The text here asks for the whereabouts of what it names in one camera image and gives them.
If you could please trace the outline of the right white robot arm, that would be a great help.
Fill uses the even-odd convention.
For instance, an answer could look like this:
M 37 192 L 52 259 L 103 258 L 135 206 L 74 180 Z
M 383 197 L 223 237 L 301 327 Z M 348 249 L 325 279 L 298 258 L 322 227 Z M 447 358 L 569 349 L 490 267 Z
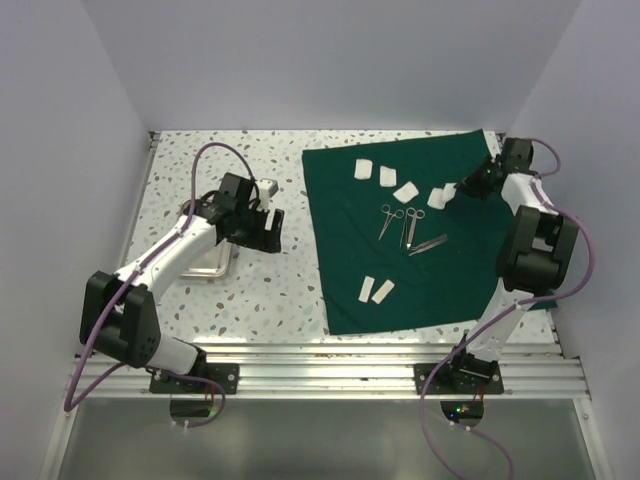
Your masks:
M 579 226 L 558 212 L 532 169 L 534 141 L 507 137 L 499 154 L 487 158 L 455 185 L 458 192 L 487 199 L 496 193 L 513 223 L 496 260 L 497 285 L 477 325 L 463 336 L 447 362 L 451 389 L 468 392 L 496 374 L 504 345 L 534 302 L 564 282 Z

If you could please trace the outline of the steel scissors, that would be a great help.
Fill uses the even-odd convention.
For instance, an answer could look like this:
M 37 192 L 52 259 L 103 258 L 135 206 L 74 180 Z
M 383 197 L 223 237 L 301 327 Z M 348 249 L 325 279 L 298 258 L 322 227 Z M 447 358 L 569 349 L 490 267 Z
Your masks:
M 425 218 L 425 211 L 409 207 L 405 210 L 400 245 L 409 250 L 412 247 L 417 222 Z

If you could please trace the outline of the white gauze pad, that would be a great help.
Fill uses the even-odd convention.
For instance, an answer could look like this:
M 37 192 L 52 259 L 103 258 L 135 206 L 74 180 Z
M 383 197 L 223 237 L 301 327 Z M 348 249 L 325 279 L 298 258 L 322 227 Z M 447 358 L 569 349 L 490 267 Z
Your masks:
M 397 174 L 394 168 L 381 166 L 379 169 L 379 184 L 384 188 L 392 188 L 397 184 Z
M 354 178 L 356 180 L 368 180 L 371 178 L 373 162 L 369 159 L 357 159 L 355 163 Z
M 428 197 L 427 205 L 435 210 L 443 210 L 446 206 L 443 194 L 444 190 L 442 188 L 433 188 Z
M 393 192 L 393 197 L 402 204 L 407 204 L 419 195 L 418 188 L 413 182 L 408 181 L 402 187 Z
M 449 201 L 451 201 L 455 197 L 456 191 L 457 191 L 457 186 L 455 183 L 445 184 L 442 192 L 442 202 L 444 205 L 446 205 Z

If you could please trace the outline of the steel forceps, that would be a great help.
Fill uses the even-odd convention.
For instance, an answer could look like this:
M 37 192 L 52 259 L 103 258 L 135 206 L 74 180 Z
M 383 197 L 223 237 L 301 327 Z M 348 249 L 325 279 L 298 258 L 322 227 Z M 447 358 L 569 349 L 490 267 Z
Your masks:
M 402 219 L 404 217 L 405 211 L 403 209 L 392 209 L 389 204 L 384 204 L 381 207 L 381 212 L 385 215 L 385 220 L 383 226 L 380 230 L 378 240 L 381 241 L 384 237 L 386 231 L 388 230 L 391 222 L 394 219 Z

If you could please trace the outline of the white gauze strip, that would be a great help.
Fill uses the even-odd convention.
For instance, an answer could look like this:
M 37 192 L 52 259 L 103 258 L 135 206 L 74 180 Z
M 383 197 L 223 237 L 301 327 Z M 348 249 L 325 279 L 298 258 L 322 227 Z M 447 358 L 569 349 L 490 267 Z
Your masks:
M 375 279 L 371 276 L 365 276 L 362 282 L 362 286 L 358 295 L 358 300 L 362 303 L 369 301 L 371 291 L 373 289 Z
M 380 304 L 394 289 L 395 284 L 391 280 L 386 280 L 371 296 L 371 301 Z

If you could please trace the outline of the green surgical drape cloth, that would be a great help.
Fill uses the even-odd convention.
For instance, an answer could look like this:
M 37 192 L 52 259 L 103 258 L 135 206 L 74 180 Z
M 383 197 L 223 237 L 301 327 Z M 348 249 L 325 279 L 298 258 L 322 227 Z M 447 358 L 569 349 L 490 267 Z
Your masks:
M 513 214 L 498 195 L 431 191 L 489 156 L 483 131 L 302 154 L 322 295 L 332 335 L 399 332 L 478 319 Z

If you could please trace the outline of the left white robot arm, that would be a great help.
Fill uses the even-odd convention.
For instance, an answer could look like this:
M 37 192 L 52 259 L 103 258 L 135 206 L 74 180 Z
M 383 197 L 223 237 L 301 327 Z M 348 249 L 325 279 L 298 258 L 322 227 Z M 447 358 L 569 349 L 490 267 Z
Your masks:
M 278 253 L 284 212 L 271 209 L 279 186 L 227 173 L 218 189 L 186 202 L 177 224 L 141 257 L 87 282 L 79 338 L 134 367 L 167 370 L 185 392 L 201 390 L 208 369 L 201 350 L 165 335 L 157 303 L 186 269 L 221 243 Z

